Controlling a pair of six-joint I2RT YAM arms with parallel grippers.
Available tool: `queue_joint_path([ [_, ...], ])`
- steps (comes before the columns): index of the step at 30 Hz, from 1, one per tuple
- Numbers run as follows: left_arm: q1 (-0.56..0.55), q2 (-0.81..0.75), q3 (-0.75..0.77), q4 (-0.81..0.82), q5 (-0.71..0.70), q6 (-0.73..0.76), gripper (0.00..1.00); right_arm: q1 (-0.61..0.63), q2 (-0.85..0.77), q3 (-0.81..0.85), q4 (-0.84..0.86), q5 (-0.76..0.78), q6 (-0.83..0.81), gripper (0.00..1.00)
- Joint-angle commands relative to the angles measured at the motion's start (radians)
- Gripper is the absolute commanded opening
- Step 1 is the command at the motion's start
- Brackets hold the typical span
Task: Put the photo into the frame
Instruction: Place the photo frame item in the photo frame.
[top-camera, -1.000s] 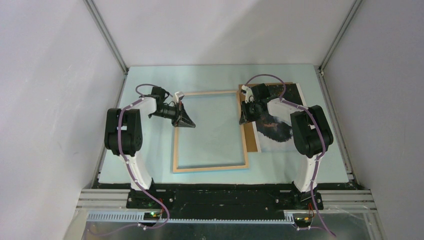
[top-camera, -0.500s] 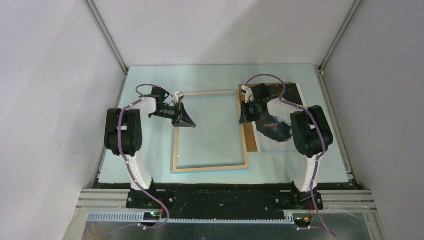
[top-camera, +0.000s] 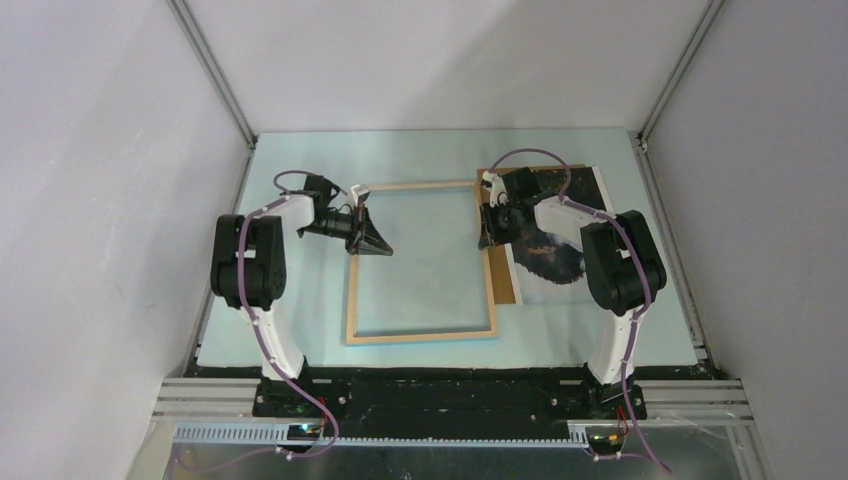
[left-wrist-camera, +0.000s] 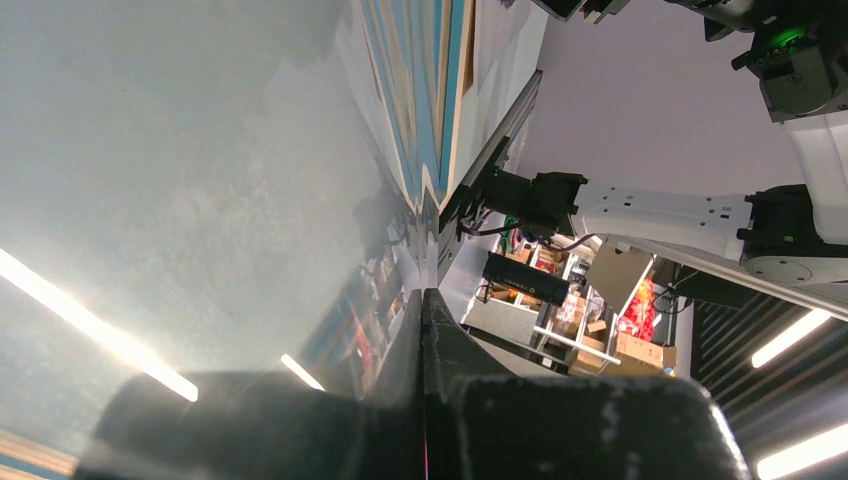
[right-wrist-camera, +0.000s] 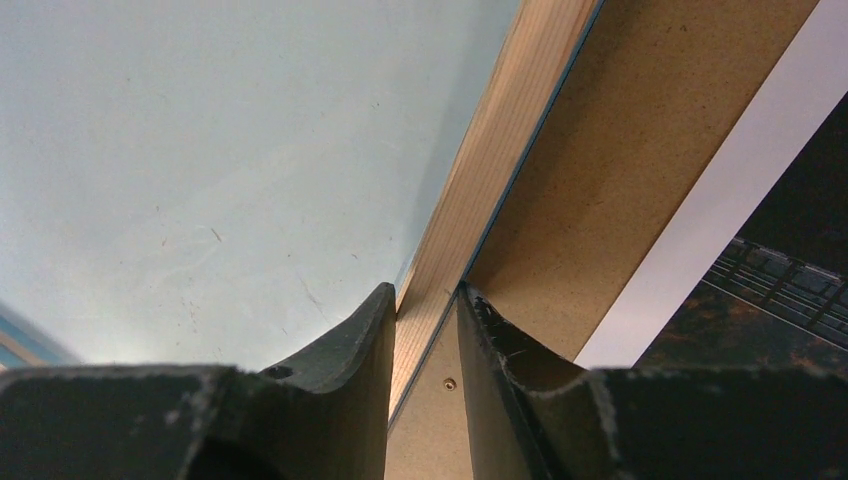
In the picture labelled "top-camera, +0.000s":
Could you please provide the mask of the landscape photo print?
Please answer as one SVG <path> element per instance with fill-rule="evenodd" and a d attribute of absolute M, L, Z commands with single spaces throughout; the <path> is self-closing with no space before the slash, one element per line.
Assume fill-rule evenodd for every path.
<path fill-rule="evenodd" d="M 578 167 L 571 171 L 566 195 L 594 209 L 608 208 L 608 193 L 600 169 Z M 515 303 L 591 303 L 585 262 L 576 244 L 533 227 L 506 247 Z"/>

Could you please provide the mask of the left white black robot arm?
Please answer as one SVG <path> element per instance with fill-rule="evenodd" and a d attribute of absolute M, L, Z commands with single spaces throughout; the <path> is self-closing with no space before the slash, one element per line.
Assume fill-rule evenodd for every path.
<path fill-rule="evenodd" d="M 261 355 L 262 375 L 286 381 L 277 402 L 292 416 L 304 416 L 316 403 L 315 388 L 301 379 L 307 360 L 278 311 L 287 284 L 285 235 L 306 233 L 343 241 L 351 256 L 391 256 L 368 207 L 371 189 L 345 190 L 323 175 L 304 174 L 303 187 L 282 189 L 278 198 L 246 214 L 216 220 L 210 266 L 212 293 L 239 312 L 252 330 Z"/>

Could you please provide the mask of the brown fibreboard backing board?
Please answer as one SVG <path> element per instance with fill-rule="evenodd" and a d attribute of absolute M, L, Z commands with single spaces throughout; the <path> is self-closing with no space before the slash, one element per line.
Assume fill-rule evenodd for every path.
<path fill-rule="evenodd" d="M 478 180 L 480 186 L 477 187 L 477 200 L 480 206 L 489 200 L 489 192 L 481 186 L 481 176 L 485 169 L 478 170 Z M 531 167 L 534 177 L 537 179 L 540 188 L 543 192 L 550 191 L 554 194 L 558 193 L 562 184 L 565 182 L 566 172 L 562 167 Z M 490 274 L 487 274 L 492 281 L 494 291 L 494 303 L 498 305 L 515 304 L 515 296 L 513 293 L 511 275 L 509 271 L 506 247 L 507 245 L 499 245 L 484 253 L 488 256 L 490 264 Z"/>

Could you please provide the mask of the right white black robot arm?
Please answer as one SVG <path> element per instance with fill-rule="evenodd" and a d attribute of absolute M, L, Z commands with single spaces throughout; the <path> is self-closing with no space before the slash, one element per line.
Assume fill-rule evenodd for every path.
<path fill-rule="evenodd" d="M 579 203 L 564 191 L 544 190 L 530 168 L 482 173 L 488 192 L 479 213 L 482 251 L 509 245 L 532 230 L 569 242 L 582 255 L 588 291 L 609 319 L 600 329 L 587 369 L 595 379 L 581 392 L 585 411 L 606 418 L 622 403 L 616 383 L 633 372 L 642 318 L 667 284 L 667 273 L 644 215 L 614 215 Z"/>

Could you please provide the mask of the light wooden picture frame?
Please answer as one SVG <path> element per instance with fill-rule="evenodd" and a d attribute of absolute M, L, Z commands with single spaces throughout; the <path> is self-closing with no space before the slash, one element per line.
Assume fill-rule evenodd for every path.
<path fill-rule="evenodd" d="M 498 335 L 491 266 L 478 249 L 480 187 L 474 180 L 374 185 L 390 256 L 349 262 L 349 345 L 443 342 Z"/>

